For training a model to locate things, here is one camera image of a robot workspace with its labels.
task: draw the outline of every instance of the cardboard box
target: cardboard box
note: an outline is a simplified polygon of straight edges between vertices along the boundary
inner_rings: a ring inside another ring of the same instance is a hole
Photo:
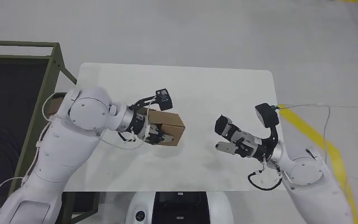
[[[50,102],[50,108],[49,108],[48,112],[46,113],[46,115],[54,115],[54,114],[56,114],[58,109],[61,106],[62,101],[63,101],[62,97],[52,99],[51,102]]]
[[[165,134],[169,134],[174,137],[173,141],[162,142],[158,145],[177,146],[185,130],[184,123],[180,119],[179,115],[163,111],[150,110],[148,116],[149,121],[152,124],[160,124]]]

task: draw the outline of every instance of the concrete floor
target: concrete floor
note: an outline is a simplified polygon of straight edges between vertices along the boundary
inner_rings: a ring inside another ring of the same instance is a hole
[[[0,39],[60,42],[75,76],[84,62],[265,69],[283,104],[358,106],[357,27],[358,4],[330,0],[0,1]],[[44,51],[0,48],[10,52]],[[356,195],[357,110],[333,108],[327,129]],[[327,109],[294,111],[323,133]],[[313,145],[282,125],[290,157]],[[304,223],[285,192],[227,194],[236,223]],[[123,223],[132,195],[109,193],[81,223]]]

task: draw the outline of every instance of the metal frame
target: metal frame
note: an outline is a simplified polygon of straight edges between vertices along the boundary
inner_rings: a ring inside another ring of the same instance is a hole
[[[59,72],[62,71],[74,84],[77,80],[72,74],[65,68],[61,47],[59,43],[43,43],[43,42],[21,42],[21,41],[0,41],[0,46],[33,46],[33,47],[52,47],[51,55],[47,56],[30,56],[30,55],[0,55],[0,63],[14,63],[22,64],[25,60],[22,59],[48,59],[47,69],[44,75],[43,82],[39,91],[39,95],[36,100],[35,108],[32,113],[27,135],[22,146],[20,158],[16,167],[15,176],[24,176],[27,169],[30,167],[35,153],[36,142],[41,133],[41,130],[46,125],[46,120],[41,113],[42,104],[46,98],[50,96],[54,91],[59,76]],[[16,179],[11,183],[9,195],[14,192],[20,186],[21,180]]]
[[[46,125],[46,120],[42,116],[41,107],[47,97],[49,97],[56,87],[58,76],[60,71],[69,78],[74,84],[77,83],[75,77],[65,68],[61,47],[59,43],[47,43],[47,42],[26,42],[26,41],[0,41],[0,46],[30,46],[30,47],[42,47],[52,48],[51,55],[46,56],[31,56],[31,55],[0,55],[0,63],[13,63],[13,64],[27,64],[29,59],[33,59],[32,63],[38,63],[37,59],[47,59],[48,64],[44,74],[44,79],[41,84],[39,95],[36,100],[35,108],[32,113],[29,128],[27,130],[26,138],[22,146],[20,158],[16,167],[15,176],[24,176],[27,169],[30,167],[35,153],[36,142],[41,133],[41,130]],[[49,104],[45,106],[45,110],[48,110]],[[20,187],[21,180],[15,179],[11,183],[9,195]],[[63,204],[58,221],[56,223],[72,224],[79,222],[98,211],[100,193],[96,193],[95,201],[93,204],[93,210],[86,212],[80,216],[72,219],[72,210],[74,206],[75,192],[64,192],[62,195]]]

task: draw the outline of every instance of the white table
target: white table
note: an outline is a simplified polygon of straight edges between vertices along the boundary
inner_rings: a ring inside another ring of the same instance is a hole
[[[186,129],[177,147],[144,144],[135,151],[124,151],[101,142],[65,191],[256,190],[247,175],[262,165],[253,158],[217,151],[215,144],[225,139],[214,132],[214,125],[223,114],[242,130],[268,137],[270,131],[260,123],[255,106],[277,104],[269,71],[85,63],[78,85],[102,86],[113,101],[129,105],[167,88],[174,106],[168,112],[178,113]],[[277,132],[282,139],[280,125]],[[114,132],[107,131],[104,139],[124,145]],[[269,187],[276,179],[276,172],[267,169],[254,181]]]

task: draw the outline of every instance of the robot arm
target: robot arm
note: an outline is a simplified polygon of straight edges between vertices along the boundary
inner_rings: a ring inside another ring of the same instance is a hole
[[[277,139],[275,126],[279,119],[275,107],[261,104],[255,108],[262,124],[271,129],[271,136],[258,138],[221,116],[216,121],[215,132],[230,143],[219,142],[215,148],[253,157],[259,162],[267,161],[267,167],[282,173],[282,183],[307,224],[352,224],[348,201],[320,155],[310,149],[305,157],[289,159],[284,144]]]
[[[165,89],[149,99],[150,103],[159,104],[162,110],[172,108]],[[172,136],[151,124],[146,115],[139,114],[142,106],[150,104],[145,101],[143,99],[135,106],[116,104],[99,87],[69,91],[36,145],[38,158],[31,174],[24,177],[21,187],[0,209],[0,223],[54,224],[66,183],[89,159],[106,129],[132,132],[151,144],[170,141]]]

